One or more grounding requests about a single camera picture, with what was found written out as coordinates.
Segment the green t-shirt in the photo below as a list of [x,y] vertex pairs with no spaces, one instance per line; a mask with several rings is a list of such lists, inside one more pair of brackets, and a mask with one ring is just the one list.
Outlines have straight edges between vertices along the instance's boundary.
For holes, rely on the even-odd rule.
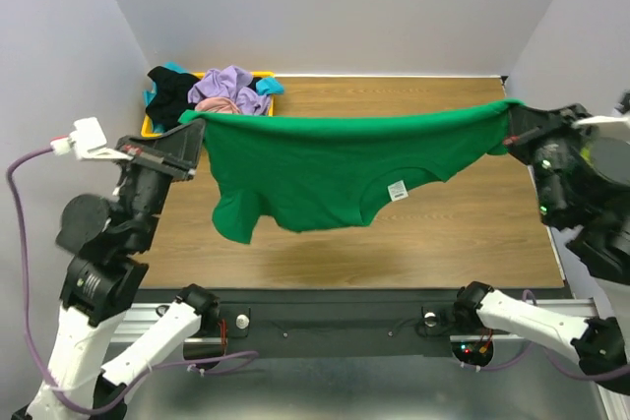
[[391,202],[446,182],[485,155],[503,155],[509,113],[500,100],[438,113],[360,118],[184,112],[205,122],[220,200],[216,231],[250,243],[262,216],[292,232],[369,225]]

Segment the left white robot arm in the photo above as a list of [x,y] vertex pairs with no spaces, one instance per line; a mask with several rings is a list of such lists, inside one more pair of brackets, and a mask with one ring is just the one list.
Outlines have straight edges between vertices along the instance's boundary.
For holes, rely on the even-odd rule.
[[56,238],[71,262],[60,293],[58,329],[42,382],[19,419],[121,419],[135,387],[187,337],[217,320],[219,302],[192,284],[166,313],[112,361],[105,354],[131,309],[147,266],[136,256],[154,240],[169,188],[191,180],[205,124],[196,119],[156,138],[125,136],[110,147],[97,119],[77,120],[48,151],[116,164],[111,197],[83,194],[64,208]]

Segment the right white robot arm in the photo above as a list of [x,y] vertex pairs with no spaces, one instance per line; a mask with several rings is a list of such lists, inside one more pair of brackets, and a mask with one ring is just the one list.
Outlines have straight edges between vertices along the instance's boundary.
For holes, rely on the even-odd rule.
[[593,115],[582,105],[509,112],[508,152],[532,172],[541,222],[563,243],[558,255],[572,293],[592,316],[547,310],[473,282],[453,315],[460,329],[504,331],[579,369],[574,379],[629,392],[629,113]]

